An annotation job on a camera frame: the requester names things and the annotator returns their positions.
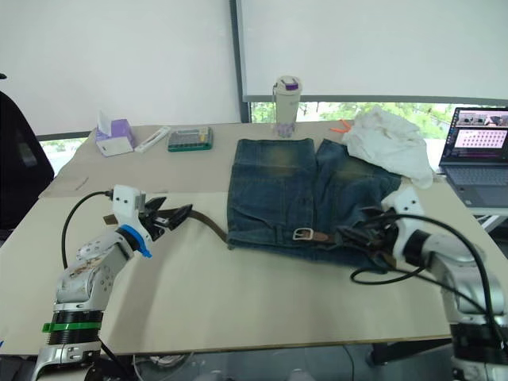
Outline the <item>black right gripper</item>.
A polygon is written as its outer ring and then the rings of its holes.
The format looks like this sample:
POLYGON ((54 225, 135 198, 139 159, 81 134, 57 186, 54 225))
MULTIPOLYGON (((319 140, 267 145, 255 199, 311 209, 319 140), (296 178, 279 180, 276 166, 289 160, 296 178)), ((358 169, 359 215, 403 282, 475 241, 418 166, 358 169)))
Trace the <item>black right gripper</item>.
POLYGON ((364 210, 366 219, 356 223, 356 228, 337 228, 337 240, 342 244, 367 245, 370 253, 394 257, 394 245, 398 239, 398 226, 391 218, 390 210, 364 210))

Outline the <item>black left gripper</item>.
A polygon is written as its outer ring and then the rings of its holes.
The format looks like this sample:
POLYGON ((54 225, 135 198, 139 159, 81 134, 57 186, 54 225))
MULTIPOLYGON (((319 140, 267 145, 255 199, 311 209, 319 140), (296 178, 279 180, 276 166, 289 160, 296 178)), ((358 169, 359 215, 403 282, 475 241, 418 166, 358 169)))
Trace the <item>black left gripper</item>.
POLYGON ((174 230, 178 228, 191 214, 192 204, 171 209, 167 212, 167 218, 158 214, 160 207, 166 201, 166 197, 150 198, 144 209, 139 214, 139 220, 152 240, 158 240, 165 232, 165 229, 174 230))

